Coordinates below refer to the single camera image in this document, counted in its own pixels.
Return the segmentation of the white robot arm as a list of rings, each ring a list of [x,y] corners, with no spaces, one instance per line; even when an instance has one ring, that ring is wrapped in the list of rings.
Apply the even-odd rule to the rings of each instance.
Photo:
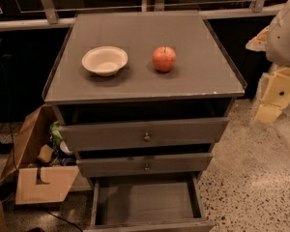
[[[264,51],[267,60],[276,65],[255,115],[257,121],[271,124],[290,104],[290,0],[267,27],[248,41],[246,49]]]

